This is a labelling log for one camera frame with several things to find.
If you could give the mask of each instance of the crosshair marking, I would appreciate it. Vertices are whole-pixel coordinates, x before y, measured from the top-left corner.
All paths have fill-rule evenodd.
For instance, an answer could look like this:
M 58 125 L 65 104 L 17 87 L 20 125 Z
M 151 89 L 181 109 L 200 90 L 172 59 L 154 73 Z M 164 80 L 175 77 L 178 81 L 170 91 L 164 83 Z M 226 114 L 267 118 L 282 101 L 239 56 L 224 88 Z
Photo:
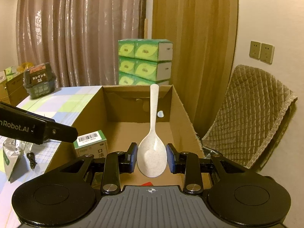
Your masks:
M 154 192 L 157 191 L 157 190 L 154 189 L 154 188 L 150 188 L 150 189 L 148 189 L 147 191 L 149 191 L 149 192 L 152 194 L 152 193 L 154 193 Z

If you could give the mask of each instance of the stacked tissue boxes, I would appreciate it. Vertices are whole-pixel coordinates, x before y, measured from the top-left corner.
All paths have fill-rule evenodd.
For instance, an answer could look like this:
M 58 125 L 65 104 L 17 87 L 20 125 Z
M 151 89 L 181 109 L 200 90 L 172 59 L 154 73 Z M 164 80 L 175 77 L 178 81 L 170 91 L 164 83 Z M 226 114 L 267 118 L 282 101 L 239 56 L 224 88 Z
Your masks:
M 118 41 L 120 85 L 168 85 L 173 44 L 166 39 Z

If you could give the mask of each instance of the sheer curtain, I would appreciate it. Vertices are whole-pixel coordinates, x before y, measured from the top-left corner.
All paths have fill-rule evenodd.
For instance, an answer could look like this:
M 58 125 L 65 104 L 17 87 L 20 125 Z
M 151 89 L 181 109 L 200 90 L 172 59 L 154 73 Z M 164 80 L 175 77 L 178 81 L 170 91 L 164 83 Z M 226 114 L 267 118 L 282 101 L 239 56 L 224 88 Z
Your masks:
M 50 62 L 57 86 L 118 83 L 117 41 L 142 38 L 145 0 L 18 0 L 18 62 Z

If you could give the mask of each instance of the green tissue box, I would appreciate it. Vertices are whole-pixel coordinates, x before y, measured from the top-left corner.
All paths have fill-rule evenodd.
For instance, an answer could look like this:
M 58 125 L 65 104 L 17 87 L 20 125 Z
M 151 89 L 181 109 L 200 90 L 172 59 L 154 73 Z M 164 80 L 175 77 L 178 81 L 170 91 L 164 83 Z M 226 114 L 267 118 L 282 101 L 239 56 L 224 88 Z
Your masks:
M 74 141 L 77 157 L 93 154 L 95 159 L 105 158 L 108 154 L 108 143 L 101 130 L 81 135 Z
M 128 57 L 119 57 L 119 71 L 134 74 L 136 59 Z
M 173 43 L 166 39 L 137 39 L 135 42 L 135 58 L 150 61 L 171 61 Z
M 5 69 L 5 75 L 6 76 L 15 74 L 16 72 L 17 72 L 17 67 L 16 66 L 12 66 L 12 67 L 9 67 L 9 68 Z
M 144 78 L 140 78 L 138 76 L 132 75 L 132 74 L 126 74 L 123 72 L 119 72 L 119 84 L 120 85 L 152 85 L 152 84 L 158 84 L 161 85 L 169 85 L 169 80 L 163 80 L 163 81 L 150 81 L 146 80 Z
M 134 57 L 135 39 L 122 39 L 118 41 L 118 55 Z
M 136 60 L 134 73 L 151 81 L 168 80 L 171 77 L 171 62 Z

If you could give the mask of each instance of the barcode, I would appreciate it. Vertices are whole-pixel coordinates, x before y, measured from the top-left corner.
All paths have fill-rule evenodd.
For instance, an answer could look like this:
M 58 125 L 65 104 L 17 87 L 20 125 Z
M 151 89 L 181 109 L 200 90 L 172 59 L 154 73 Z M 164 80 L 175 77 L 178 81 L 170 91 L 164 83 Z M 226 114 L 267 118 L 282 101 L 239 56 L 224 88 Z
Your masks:
M 78 141 L 82 142 L 82 141 L 85 141 L 85 140 L 90 140 L 90 139 L 96 138 L 97 136 L 98 136 L 97 133 L 85 135 L 85 136 L 79 137 Z

